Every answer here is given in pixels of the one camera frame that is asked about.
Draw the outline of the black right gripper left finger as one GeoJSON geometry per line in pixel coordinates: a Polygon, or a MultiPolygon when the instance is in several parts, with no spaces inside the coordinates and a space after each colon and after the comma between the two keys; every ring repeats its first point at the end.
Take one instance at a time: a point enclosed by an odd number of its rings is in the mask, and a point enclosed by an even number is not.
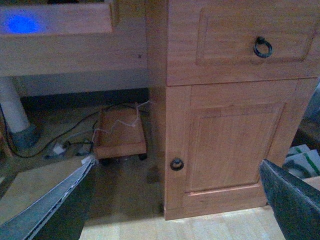
{"type": "Polygon", "coordinates": [[[78,240],[95,194],[96,160],[88,160],[0,226],[2,240],[78,240]]]}

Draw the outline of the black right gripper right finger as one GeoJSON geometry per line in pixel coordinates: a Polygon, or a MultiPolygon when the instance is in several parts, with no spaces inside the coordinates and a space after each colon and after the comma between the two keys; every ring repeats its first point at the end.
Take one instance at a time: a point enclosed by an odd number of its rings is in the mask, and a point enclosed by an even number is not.
{"type": "Polygon", "coordinates": [[[320,191],[264,159],[259,165],[268,204],[286,240],[320,238],[320,191]]]}

